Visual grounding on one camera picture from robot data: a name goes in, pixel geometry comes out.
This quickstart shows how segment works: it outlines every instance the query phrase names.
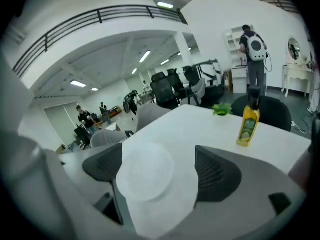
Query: bottle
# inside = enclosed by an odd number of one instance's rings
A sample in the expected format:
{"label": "bottle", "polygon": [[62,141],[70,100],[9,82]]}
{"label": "bottle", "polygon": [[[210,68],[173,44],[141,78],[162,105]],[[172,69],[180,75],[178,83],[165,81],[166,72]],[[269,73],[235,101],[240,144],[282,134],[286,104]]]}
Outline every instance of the bottle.
{"label": "bottle", "polygon": [[236,143],[248,147],[260,119],[260,93],[258,86],[250,86],[248,90],[248,105],[243,111],[243,120]]}

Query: round white object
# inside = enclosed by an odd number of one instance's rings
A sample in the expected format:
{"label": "round white object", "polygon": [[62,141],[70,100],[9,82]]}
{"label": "round white object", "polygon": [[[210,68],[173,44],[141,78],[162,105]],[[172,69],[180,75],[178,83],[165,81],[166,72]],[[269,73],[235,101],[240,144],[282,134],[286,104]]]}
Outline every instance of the round white object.
{"label": "round white object", "polygon": [[137,143],[124,152],[116,184],[126,199],[151,201],[168,189],[175,163],[165,148],[154,143]]}

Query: white backpack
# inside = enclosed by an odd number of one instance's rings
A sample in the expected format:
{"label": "white backpack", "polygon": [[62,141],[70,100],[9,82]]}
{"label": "white backpack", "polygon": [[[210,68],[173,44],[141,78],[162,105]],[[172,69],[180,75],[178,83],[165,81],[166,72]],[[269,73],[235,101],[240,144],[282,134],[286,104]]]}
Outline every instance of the white backpack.
{"label": "white backpack", "polygon": [[247,52],[254,62],[263,61],[267,58],[266,49],[262,40],[257,37],[257,33],[252,37],[243,35],[247,38]]}

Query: balcony railing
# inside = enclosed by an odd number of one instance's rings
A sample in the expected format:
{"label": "balcony railing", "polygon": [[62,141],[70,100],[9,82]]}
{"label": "balcony railing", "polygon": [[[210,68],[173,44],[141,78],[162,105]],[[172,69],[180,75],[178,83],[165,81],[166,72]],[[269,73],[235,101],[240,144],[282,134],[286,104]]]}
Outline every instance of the balcony railing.
{"label": "balcony railing", "polygon": [[274,5],[285,10],[288,13],[300,14],[296,5],[292,0],[259,0]]}
{"label": "balcony railing", "polygon": [[114,19],[129,17],[166,19],[187,24],[180,11],[148,5],[117,5],[86,11],[60,23],[41,36],[18,60],[13,67],[13,71],[21,78],[39,56],[46,53],[55,43],[73,32],[90,25],[103,24]]}

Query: oil bottle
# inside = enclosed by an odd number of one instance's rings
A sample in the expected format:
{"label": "oil bottle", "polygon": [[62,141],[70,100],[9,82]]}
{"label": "oil bottle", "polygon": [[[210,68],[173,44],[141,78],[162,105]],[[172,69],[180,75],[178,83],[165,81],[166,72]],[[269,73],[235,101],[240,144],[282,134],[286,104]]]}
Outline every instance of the oil bottle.
{"label": "oil bottle", "polygon": [[260,93],[258,86],[250,86],[248,90],[248,105],[243,111],[242,126],[239,132],[237,144],[248,147],[260,119]]}

